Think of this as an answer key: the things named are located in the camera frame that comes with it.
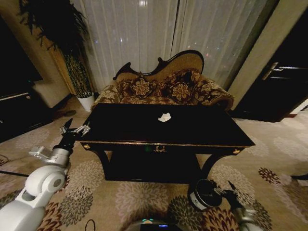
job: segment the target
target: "black lacquered table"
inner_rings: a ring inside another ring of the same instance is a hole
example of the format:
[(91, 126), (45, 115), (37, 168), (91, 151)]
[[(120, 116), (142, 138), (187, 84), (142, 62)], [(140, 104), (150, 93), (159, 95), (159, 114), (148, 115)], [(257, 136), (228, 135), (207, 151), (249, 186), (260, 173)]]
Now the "black lacquered table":
[[(163, 113), (171, 115), (164, 123)], [(255, 145), (226, 112), (202, 105), (100, 103), (88, 122), (79, 141), (98, 155), (106, 180), (190, 183)], [(113, 151), (110, 159), (105, 150)], [(195, 154), (210, 154), (201, 169)]]

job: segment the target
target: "curtain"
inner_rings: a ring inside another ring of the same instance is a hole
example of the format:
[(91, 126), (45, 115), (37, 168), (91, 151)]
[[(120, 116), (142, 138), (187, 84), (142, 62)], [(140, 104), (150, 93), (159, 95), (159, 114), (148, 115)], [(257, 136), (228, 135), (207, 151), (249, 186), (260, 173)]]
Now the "curtain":
[(267, 0), (181, 0), (172, 55), (197, 50), (203, 74), (223, 88)]
[(143, 73), (169, 59), (177, 0), (73, 0), (86, 18), (94, 89), (101, 91), (126, 63)]
[(266, 0), (73, 0), (86, 18), (90, 76), (101, 91), (127, 62), (143, 73), (183, 50), (225, 89)]

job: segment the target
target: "beige wall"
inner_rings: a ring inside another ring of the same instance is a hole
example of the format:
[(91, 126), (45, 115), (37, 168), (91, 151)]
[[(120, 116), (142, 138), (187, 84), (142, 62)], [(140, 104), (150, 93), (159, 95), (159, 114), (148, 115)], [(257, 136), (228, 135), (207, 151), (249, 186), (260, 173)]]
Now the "beige wall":
[(294, 109), (290, 114), (298, 114), (300, 110), (308, 105), (308, 99), (303, 101), (296, 109)]
[(29, 56), (30, 60), (42, 76), (43, 80), (35, 82), (33, 87), (48, 107), (54, 107), (70, 92), (46, 48), (31, 35), (27, 26), (20, 24), (18, 0), (0, 0), (0, 14), (17, 40)]
[(235, 109), (308, 6), (308, 0), (280, 0), (228, 92)]

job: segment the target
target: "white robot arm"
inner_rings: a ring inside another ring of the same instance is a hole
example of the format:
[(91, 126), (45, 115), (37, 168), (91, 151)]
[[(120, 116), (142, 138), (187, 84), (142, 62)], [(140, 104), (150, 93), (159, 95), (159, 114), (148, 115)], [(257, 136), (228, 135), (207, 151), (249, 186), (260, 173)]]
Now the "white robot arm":
[(31, 155), (48, 165), (32, 172), (16, 199), (0, 210), (1, 231), (35, 231), (41, 224), (46, 205), (65, 183), (65, 175), (70, 166), (69, 156), (73, 152), (76, 137), (90, 130), (88, 125), (68, 129), (71, 123), (72, 119), (61, 128), (63, 138), (52, 152), (44, 147), (31, 150)]

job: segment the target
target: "carpet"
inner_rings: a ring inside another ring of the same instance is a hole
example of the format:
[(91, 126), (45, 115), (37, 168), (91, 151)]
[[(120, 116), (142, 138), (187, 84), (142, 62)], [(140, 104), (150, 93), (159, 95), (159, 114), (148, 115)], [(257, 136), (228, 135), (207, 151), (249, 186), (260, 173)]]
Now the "carpet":
[[(75, 98), (60, 114), (68, 110), (77, 110), (72, 127), (79, 127), (89, 115)], [(56, 145), (61, 139), (59, 127), (68, 119), (58, 118), (0, 143), (0, 170), (30, 174), (43, 166), (27, 153), (33, 146)], [(279, 123), (235, 122), (256, 146), (220, 159), (209, 178), (224, 189), (231, 189), (228, 180), (232, 182), (240, 202), (256, 210), (256, 223), (263, 230), (308, 230), (308, 181), (290, 177), (308, 173), (308, 111)], [(202, 165), (209, 155), (197, 157)], [(172, 221), (192, 231), (238, 230), (225, 200), (220, 207), (199, 212), (189, 205), (185, 184), (105, 181), (96, 154), (78, 142), (70, 160), (67, 183), (50, 200), (39, 231), (92, 231), (94, 226), (97, 231), (121, 231), (142, 218)], [(25, 180), (0, 174), (0, 207), (17, 196)]]

